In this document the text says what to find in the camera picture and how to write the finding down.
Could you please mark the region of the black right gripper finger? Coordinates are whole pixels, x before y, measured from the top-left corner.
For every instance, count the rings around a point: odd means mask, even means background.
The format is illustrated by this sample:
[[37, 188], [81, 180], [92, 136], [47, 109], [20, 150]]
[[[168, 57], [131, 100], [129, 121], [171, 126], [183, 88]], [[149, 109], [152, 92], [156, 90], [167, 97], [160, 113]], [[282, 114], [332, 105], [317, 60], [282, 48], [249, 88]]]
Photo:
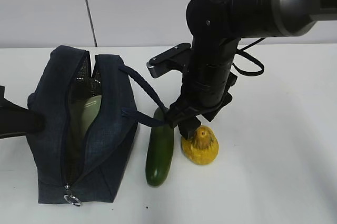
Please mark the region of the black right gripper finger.
[[189, 119], [188, 107], [187, 100], [176, 100], [170, 105], [169, 110], [165, 114], [166, 122], [172, 128], [175, 128], [179, 123]]
[[201, 126], [201, 121], [193, 116], [179, 123], [179, 132], [185, 139], [191, 138], [195, 131]]

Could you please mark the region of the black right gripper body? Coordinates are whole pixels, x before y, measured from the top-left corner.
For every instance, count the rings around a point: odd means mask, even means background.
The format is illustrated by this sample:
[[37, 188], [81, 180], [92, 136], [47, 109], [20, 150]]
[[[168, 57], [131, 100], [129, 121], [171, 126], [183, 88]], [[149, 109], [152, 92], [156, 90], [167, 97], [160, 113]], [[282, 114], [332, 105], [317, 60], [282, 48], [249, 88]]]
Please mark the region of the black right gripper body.
[[202, 115], [211, 122], [224, 106], [227, 80], [239, 43], [238, 38], [193, 38], [192, 56], [182, 77], [181, 94], [189, 117]]

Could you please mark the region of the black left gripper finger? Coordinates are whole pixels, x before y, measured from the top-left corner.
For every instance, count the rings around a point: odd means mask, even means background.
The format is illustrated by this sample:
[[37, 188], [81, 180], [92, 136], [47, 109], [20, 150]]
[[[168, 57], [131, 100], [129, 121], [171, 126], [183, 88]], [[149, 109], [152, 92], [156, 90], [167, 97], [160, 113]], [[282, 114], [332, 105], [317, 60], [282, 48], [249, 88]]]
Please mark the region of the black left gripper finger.
[[5, 99], [5, 87], [1, 85], [1, 139], [38, 133], [44, 128], [43, 116]]

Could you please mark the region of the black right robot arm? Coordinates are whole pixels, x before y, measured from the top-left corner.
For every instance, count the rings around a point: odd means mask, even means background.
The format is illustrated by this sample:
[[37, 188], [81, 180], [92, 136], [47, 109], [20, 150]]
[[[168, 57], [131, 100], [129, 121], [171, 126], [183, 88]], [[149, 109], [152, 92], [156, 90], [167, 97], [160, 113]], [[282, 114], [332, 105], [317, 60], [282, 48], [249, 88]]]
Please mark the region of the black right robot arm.
[[233, 60], [246, 56], [241, 39], [302, 36], [319, 21], [336, 20], [336, 0], [191, 0], [186, 20], [193, 42], [167, 120], [188, 138], [201, 124], [198, 115], [211, 121], [231, 102]]

